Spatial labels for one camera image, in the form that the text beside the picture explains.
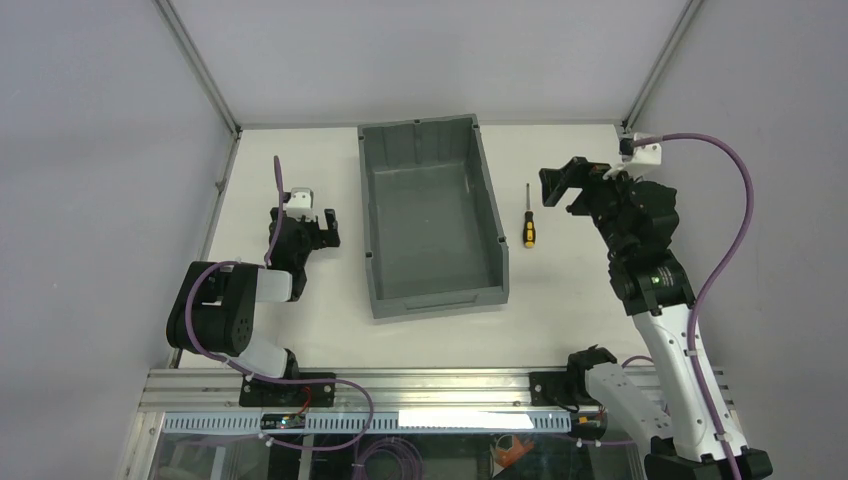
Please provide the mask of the yellow black screwdriver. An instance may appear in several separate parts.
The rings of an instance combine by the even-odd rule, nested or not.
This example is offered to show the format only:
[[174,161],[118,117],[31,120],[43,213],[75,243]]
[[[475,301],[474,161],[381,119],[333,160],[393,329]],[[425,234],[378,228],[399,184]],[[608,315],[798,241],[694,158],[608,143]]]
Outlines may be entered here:
[[525,248],[533,248],[536,243],[536,227],[534,221],[534,212],[532,210],[532,202],[531,202],[531,186],[529,183],[525,184],[525,212],[524,212],[524,223],[523,223],[523,231],[522,231],[522,241]]

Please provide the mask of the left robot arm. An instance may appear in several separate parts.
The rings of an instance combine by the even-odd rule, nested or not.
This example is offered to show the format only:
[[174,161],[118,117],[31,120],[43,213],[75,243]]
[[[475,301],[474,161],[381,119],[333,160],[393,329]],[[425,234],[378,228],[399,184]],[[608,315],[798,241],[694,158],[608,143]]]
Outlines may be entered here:
[[295,354],[254,332],[259,303],[300,300],[312,252],[341,244],[336,212],[293,216],[270,210],[269,257],[264,264],[195,261],[174,301],[166,325],[173,348],[220,361],[250,378],[287,383],[300,380]]

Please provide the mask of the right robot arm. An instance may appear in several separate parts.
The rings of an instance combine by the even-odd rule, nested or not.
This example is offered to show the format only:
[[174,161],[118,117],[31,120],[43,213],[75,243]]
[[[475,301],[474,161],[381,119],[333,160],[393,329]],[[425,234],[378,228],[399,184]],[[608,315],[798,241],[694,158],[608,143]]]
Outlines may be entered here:
[[648,348],[665,399],[658,406],[632,384],[622,363],[597,346],[568,358],[563,404],[594,401],[634,441],[648,479],[765,479],[767,452],[749,446],[734,421],[691,324],[696,305],[670,249],[679,224],[677,192],[574,157],[539,172],[542,203],[587,216],[608,249],[610,284]]

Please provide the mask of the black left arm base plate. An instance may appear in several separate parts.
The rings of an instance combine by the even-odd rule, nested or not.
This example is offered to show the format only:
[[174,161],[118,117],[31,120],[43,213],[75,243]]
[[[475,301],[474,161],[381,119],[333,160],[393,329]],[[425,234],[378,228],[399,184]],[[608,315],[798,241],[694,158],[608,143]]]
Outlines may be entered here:
[[238,405],[257,408],[300,408],[306,403],[309,407],[332,407],[335,401],[336,375],[329,371],[301,372],[304,385],[281,385],[252,379],[244,379],[241,385]]

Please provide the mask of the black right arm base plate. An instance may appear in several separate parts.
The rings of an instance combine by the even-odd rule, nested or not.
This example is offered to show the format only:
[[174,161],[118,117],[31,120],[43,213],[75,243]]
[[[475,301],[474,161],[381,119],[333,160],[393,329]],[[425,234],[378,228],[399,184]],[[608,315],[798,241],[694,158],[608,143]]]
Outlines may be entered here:
[[601,405],[588,393],[586,373],[582,370],[531,371],[528,380],[532,406],[580,408]]

